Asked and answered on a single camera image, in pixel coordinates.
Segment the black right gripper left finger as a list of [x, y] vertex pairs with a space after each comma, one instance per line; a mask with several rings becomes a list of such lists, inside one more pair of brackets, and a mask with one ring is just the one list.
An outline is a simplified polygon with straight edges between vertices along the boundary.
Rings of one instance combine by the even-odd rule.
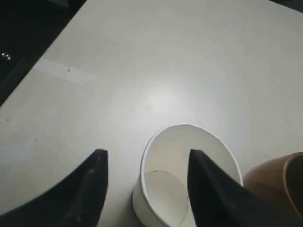
[[108, 189], [108, 152], [96, 149], [57, 185], [0, 217], [2, 227], [95, 227]]

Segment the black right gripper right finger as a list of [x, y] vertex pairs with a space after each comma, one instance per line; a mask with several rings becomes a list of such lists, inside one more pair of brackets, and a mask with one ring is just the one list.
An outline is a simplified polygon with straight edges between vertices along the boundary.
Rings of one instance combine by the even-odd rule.
[[187, 189], [198, 227], [301, 227], [303, 220], [257, 198], [203, 151], [189, 153]]

